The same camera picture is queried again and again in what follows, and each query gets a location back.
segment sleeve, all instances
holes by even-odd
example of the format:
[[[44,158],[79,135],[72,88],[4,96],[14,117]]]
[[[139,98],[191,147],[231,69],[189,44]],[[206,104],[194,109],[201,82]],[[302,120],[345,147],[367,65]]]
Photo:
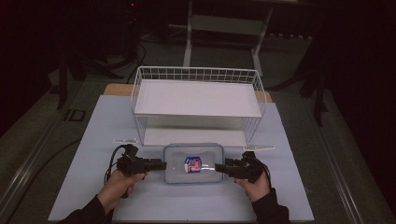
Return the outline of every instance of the sleeve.
[[[271,189],[269,194],[252,203],[252,206],[260,224],[290,223],[289,209],[277,203],[275,189]]]
[[[59,224],[100,223],[105,218],[105,209],[95,196],[84,208],[72,212],[67,218],[58,222]]]

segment human hand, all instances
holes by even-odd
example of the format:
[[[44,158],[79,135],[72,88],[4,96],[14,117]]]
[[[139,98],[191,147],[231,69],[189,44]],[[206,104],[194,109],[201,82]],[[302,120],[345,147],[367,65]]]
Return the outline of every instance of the human hand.
[[[270,192],[270,186],[265,173],[262,173],[262,175],[254,184],[243,179],[235,179],[235,183],[245,189],[247,196],[253,203]]]
[[[125,193],[125,190],[127,193],[132,193],[134,184],[144,177],[145,174],[125,176],[120,170],[114,171],[97,195],[106,214],[119,204],[120,198]]]

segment white shelf board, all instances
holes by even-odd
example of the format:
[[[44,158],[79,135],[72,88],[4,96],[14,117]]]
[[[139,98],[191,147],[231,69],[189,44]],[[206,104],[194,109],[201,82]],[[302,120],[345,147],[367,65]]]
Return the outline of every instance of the white shelf board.
[[[219,143],[245,147],[242,119],[227,117],[148,117],[145,146],[173,143]]]
[[[143,79],[136,116],[260,118],[251,84]]]

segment plastic box lid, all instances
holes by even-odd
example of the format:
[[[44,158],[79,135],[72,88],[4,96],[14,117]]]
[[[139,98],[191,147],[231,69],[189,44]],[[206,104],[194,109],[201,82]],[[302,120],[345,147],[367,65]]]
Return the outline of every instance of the plastic box lid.
[[[215,163],[224,163],[224,148],[216,143],[168,145],[163,149],[163,161],[167,162],[167,184],[216,183],[223,179],[223,173],[215,171]]]

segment wire rack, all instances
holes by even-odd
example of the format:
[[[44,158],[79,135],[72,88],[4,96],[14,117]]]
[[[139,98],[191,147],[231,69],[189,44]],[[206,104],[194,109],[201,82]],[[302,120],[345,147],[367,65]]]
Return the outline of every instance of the wire rack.
[[[132,91],[131,102],[133,113],[139,96],[140,85],[144,79],[251,84],[255,91],[262,116],[265,112],[267,99],[260,74],[256,70],[213,67],[140,66],[136,71]],[[148,117],[134,115],[134,119],[140,141],[144,144]],[[243,129],[247,144],[253,137],[260,121],[261,118],[243,118]]]

